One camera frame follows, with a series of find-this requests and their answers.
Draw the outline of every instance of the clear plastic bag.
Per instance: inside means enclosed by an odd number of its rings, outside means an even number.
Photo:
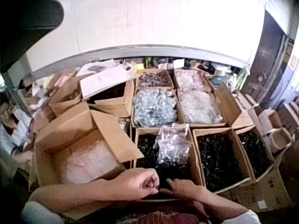
[[[178,99],[189,124],[217,124],[223,117],[210,93],[195,89],[179,89]]]
[[[153,148],[159,148],[157,164],[186,165],[192,143],[187,140],[188,125],[163,126]]]
[[[68,157],[61,170],[62,183],[87,183],[122,166],[104,140],[78,148]]]
[[[179,88],[195,88],[208,90],[203,77],[197,70],[175,69],[174,74]]]

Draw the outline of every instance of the white sleeve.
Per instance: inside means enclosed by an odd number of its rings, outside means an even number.
[[[261,224],[256,213],[248,210],[243,215],[225,220],[222,224]]]

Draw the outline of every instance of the hand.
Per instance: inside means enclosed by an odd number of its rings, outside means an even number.
[[[159,192],[159,177],[155,169],[128,169],[108,185],[116,201],[140,200]]]
[[[205,187],[195,185],[190,180],[174,179],[174,181],[172,181],[171,179],[167,179],[166,181],[170,185],[171,190],[160,189],[160,192],[175,197],[198,200],[201,202],[204,194],[208,192]]]

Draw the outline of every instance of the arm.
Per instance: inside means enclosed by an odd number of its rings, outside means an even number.
[[[58,184],[38,188],[29,198],[52,212],[63,213],[80,205],[99,201],[131,201],[158,193],[159,178],[154,169],[130,169],[113,180],[84,184]]]
[[[203,186],[197,186],[189,180],[174,181],[167,179],[171,190],[160,189],[162,193],[185,199],[197,200],[218,218],[225,220],[238,217],[248,211],[244,206],[220,197]]]

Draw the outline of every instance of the dark object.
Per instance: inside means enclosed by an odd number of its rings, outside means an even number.
[[[1,72],[39,39],[57,28],[64,18],[59,1],[5,1],[1,6]]]
[[[171,81],[166,71],[159,73],[144,72],[138,80],[140,87],[164,87],[171,86]]]
[[[253,131],[239,134],[239,138],[246,150],[255,178],[260,177],[271,165],[262,140]]]
[[[100,92],[89,98],[87,101],[89,104],[95,104],[94,101],[103,100],[103,99],[112,99],[122,97],[125,93],[126,83],[118,84],[114,87],[111,87],[103,92]]]
[[[137,160],[136,167],[142,168],[155,168],[160,179],[159,188],[168,188],[169,185],[166,182],[167,178],[170,179],[191,179],[191,175],[189,172],[189,165],[181,165],[181,164],[158,164],[157,159],[159,155],[159,147],[153,148],[156,135],[145,134],[139,135],[138,139],[138,148],[143,153],[144,158]],[[154,196],[146,197],[145,199],[167,199],[172,198],[167,195],[157,194]]]
[[[243,179],[228,136],[208,134],[197,137],[197,142],[207,189],[215,192]]]

